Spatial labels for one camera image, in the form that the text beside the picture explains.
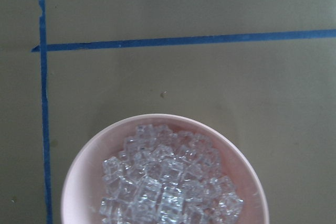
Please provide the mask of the pink bowl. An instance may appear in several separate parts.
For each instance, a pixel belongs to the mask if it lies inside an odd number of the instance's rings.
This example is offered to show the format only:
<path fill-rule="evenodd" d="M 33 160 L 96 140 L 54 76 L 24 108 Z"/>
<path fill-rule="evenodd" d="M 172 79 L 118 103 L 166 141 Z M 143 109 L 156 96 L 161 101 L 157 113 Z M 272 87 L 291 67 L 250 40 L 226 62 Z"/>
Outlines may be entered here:
<path fill-rule="evenodd" d="M 173 131 L 191 131 L 211 138 L 219 150 L 225 172 L 244 200 L 237 223 L 269 223 L 267 199 L 260 180 L 243 153 L 211 127 L 179 115 L 144 114 L 115 122 L 97 133 L 81 149 L 66 176 L 61 197 L 62 223 L 101 223 L 98 213 L 105 194 L 102 162 L 123 148 L 123 140 L 141 124 L 166 124 Z"/>

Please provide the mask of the ice cubes pile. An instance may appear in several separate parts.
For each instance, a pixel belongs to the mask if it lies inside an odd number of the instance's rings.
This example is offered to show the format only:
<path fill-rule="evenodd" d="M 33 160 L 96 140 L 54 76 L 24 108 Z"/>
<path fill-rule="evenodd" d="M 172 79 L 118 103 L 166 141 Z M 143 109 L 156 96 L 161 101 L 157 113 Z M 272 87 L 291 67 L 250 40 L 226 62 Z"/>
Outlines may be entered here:
<path fill-rule="evenodd" d="M 236 223 L 244 202 L 212 140 L 139 125 L 102 163 L 102 223 Z"/>

